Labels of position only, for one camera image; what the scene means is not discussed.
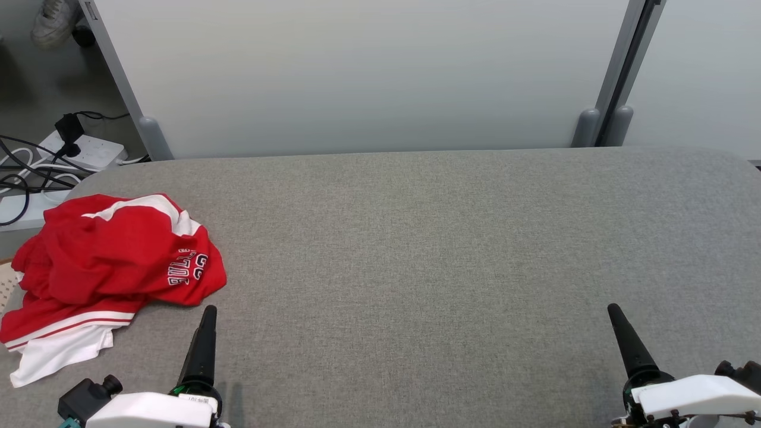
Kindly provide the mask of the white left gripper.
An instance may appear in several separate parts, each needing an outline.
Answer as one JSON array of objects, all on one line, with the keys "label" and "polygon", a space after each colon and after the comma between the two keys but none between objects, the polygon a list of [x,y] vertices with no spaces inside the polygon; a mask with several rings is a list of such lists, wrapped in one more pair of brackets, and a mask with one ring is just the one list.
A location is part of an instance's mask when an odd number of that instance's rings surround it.
[{"label": "white left gripper", "polygon": [[223,401],[213,387],[216,368],[217,306],[202,313],[180,371],[167,395],[117,395],[86,420],[86,428],[230,428],[222,420]]}]

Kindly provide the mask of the grey metal stand leg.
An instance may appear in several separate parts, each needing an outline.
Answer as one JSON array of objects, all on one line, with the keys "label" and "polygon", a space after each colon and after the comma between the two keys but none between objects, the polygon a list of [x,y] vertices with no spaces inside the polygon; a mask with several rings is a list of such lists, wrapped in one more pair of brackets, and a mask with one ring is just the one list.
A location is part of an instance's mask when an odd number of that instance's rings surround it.
[{"label": "grey metal stand leg", "polygon": [[642,0],[80,0],[174,159],[568,148]]}]

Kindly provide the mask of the beige perforated laundry basket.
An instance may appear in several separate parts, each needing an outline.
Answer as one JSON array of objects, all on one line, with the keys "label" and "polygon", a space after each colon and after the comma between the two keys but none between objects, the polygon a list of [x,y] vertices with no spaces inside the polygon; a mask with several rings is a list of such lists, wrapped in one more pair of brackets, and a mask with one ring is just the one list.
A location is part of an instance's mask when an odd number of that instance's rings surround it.
[{"label": "beige perforated laundry basket", "polygon": [[21,308],[26,293],[20,285],[23,277],[12,267],[11,258],[0,260],[0,320],[7,312]]}]

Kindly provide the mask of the grey metal frame with casters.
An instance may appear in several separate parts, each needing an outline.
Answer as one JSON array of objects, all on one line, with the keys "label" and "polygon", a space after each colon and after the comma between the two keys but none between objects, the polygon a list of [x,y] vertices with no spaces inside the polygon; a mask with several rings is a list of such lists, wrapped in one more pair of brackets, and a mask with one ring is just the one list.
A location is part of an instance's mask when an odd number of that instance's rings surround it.
[{"label": "grey metal frame with casters", "polygon": [[724,150],[761,165],[761,0],[663,0],[626,89],[623,146]]}]

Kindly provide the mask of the grey partition foot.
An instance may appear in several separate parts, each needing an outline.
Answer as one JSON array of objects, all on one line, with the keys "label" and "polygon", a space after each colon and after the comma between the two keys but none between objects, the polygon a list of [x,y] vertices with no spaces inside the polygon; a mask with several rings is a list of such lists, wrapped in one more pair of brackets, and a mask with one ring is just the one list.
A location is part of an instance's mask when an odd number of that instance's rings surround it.
[{"label": "grey partition foot", "polygon": [[595,145],[600,118],[601,114],[597,108],[585,109],[579,114],[571,148],[590,148]]},{"label": "grey partition foot", "polygon": [[634,113],[634,109],[628,105],[620,106],[612,113],[603,139],[604,146],[620,147],[623,145]]},{"label": "grey partition foot", "polygon": [[169,149],[169,144],[158,124],[152,117],[143,116],[138,121],[138,128],[147,154],[152,162],[166,162],[174,160],[174,155]]}]

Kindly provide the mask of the red jersey shirt white sleeves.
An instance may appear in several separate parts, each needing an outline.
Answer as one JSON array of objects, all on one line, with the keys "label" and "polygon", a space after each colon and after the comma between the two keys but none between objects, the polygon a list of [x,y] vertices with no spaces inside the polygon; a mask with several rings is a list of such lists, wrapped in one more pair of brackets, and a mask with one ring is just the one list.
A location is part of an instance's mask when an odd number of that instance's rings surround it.
[{"label": "red jersey shirt white sleeves", "polygon": [[38,234],[17,250],[24,274],[21,308],[0,320],[0,344],[19,353],[11,372],[20,388],[112,347],[114,330],[130,325],[147,303],[142,289],[155,262],[154,243],[76,240]]}]

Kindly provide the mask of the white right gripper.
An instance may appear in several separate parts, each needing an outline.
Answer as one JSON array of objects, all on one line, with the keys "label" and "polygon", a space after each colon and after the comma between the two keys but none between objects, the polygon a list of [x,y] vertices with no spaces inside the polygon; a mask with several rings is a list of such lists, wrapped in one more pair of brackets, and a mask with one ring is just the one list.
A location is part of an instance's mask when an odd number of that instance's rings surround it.
[{"label": "white right gripper", "polygon": [[626,415],[612,428],[715,428],[722,418],[761,423],[761,396],[715,374],[674,379],[661,372],[619,304],[607,306],[628,381]]}]

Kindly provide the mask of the white sneaker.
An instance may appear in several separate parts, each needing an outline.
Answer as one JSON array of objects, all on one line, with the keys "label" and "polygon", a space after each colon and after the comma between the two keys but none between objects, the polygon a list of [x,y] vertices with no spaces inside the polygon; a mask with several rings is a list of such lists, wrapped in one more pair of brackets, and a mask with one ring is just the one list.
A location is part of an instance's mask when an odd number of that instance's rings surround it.
[{"label": "white sneaker", "polygon": [[79,0],[43,0],[31,40],[42,51],[56,49],[68,40],[82,17]]}]

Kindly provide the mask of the black plug adapter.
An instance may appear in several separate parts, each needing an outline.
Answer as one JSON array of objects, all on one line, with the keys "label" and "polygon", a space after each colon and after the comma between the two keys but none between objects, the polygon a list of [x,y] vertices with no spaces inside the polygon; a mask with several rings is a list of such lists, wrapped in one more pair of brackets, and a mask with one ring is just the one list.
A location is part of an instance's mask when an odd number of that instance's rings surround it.
[{"label": "black plug adapter", "polygon": [[55,157],[75,157],[80,154],[80,146],[76,143],[84,135],[84,129],[76,114],[65,114],[55,122],[55,130],[59,133],[62,146],[55,152]]}]

